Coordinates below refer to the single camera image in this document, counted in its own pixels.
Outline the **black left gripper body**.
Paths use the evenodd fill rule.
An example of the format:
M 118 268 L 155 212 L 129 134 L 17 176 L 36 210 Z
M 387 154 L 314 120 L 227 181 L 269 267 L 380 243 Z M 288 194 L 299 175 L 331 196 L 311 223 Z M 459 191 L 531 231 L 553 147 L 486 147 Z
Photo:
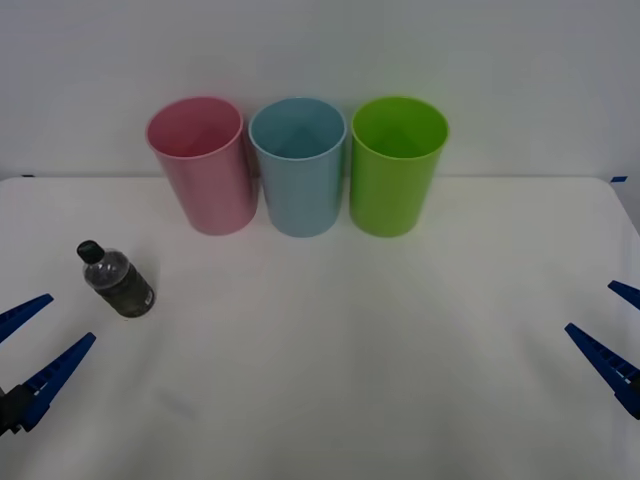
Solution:
M 0 435 L 8 431 L 16 434 L 21 429 L 25 411 L 25 386 L 17 385 L 8 392 L 1 391 L 0 397 Z

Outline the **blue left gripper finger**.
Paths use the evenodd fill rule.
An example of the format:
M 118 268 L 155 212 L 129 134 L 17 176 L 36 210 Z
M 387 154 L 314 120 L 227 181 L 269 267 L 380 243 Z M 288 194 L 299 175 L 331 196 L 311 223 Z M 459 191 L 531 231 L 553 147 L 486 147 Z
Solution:
M 18 425 L 24 431 L 30 432 L 42 420 L 53 399 L 95 341 L 96 336 L 93 333 L 87 333 L 45 368 L 20 385 L 26 405 L 21 408 Z
M 0 342 L 3 343 L 21 326 L 53 301 L 50 294 L 43 294 L 0 314 Z

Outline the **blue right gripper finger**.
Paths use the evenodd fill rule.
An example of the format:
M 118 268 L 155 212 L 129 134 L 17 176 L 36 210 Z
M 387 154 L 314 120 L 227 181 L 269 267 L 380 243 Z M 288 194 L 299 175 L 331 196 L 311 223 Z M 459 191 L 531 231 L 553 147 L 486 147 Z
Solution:
M 611 388 L 618 402 L 638 420 L 639 369 L 573 323 L 567 324 L 564 330 Z
M 621 283 L 619 281 L 611 281 L 608 284 L 608 288 L 623 298 L 626 302 L 634 306 L 637 310 L 640 309 L 640 290 Z

